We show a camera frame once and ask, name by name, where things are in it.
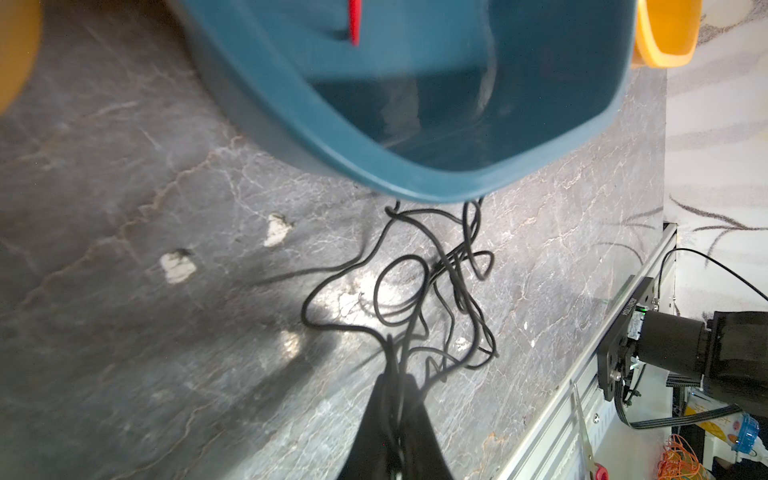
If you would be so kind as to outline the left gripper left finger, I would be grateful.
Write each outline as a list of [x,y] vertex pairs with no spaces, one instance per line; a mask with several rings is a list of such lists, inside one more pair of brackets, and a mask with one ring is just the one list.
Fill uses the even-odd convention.
[[392,427],[390,387],[388,373],[377,377],[339,480],[397,477],[399,456]]

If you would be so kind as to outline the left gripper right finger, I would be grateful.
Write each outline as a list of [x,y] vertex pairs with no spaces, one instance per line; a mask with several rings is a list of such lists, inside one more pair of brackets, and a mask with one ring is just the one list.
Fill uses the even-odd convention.
[[405,480],[452,480],[438,444],[420,390],[413,375],[407,374],[404,387],[403,415],[399,426],[403,452],[402,478]]

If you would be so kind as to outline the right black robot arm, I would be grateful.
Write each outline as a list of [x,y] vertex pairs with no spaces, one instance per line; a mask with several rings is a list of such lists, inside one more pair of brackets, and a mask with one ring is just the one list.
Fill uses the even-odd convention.
[[710,322],[649,312],[636,353],[645,363],[698,380],[710,397],[767,415],[767,314],[716,312]]

